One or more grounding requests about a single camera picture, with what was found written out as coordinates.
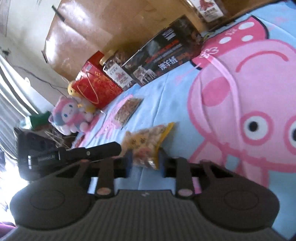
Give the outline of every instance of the black wire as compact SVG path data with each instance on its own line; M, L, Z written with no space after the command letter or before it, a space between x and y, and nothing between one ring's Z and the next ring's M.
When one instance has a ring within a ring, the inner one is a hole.
M6 61L9 63L9 61L8 61L8 59L7 59L7 57L8 57L8 55L6 55L6 54L4 54L5 55L5 59L6 59ZM27 69L25 69L25 68L23 68L23 67L21 67L21 66L16 66L16 65L12 65L12 64L10 64L11 65L11 67L13 67L13 68L17 68L17 69L21 69L21 70L23 70L23 71L25 71L27 74L30 74L30 75L32 75L32 76L34 76L36 79L38 79L38 80L40 80L41 82L43 82L43 83L47 83L47 84L49 84L50 85L50 87L52 87L54 90L57 90L57 91L59 91L63 96L65 96L59 89L57 89L57 88L62 88L62 89L67 89L67 88L65 88L65 87L61 87L61 86L57 86L57 85L53 85L53 84L51 84L50 82L48 82L48 81L46 81L46 80L43 80L43 79L41 79L41 78L39 78L38 76L36 76L35 74L33 74L31 71L29 71L29 70L27 70Z

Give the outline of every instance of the wall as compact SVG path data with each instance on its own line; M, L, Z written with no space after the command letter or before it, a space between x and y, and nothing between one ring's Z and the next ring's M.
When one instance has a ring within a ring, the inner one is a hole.
M55 14L51 6L58 7L59 3L60 0L11 0L7 37L0 35L0 47L2 50L9 48L12 52L8 57L10 64L28 69L37 77L65 88L67 83L45 63L41 53ZM61 95L59 91L23 70L16 69L16 71L23 78L28 77L31 86L51 104L56 104ZM59 88L59 90L67 94L66 89Z

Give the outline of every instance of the cartoon eye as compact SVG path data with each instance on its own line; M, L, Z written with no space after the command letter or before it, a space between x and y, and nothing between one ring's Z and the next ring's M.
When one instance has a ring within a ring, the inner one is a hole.
M296 155L296 116L288 120L284 133L284 141L288 150Z
M262 145L273 131L271 118L263 112L251 112L241 119L243 140L250 145Z

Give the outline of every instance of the jar lid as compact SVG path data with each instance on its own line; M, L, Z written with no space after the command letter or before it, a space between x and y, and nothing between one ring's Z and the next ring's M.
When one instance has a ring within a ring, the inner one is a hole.
M101 58L101 60L100 60L100 65L103 66L103 65L107 62L107 60L108 60L112 55L114 55L114 54L116 53L116 51L117 51L117 50L114 50L114 49L109 50L108 53L106 53L106 54L104 55L104 57Z

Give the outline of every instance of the black pupil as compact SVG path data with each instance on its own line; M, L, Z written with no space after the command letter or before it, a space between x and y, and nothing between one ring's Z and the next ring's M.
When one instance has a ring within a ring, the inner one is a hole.
M252 121L252 122L249 124L249 130L250 130L251 132L254 132L254 131L258 130L258 123L255 122L255 121Z
M296 141L296 129L293 130L292 137L293 137L293 140Z

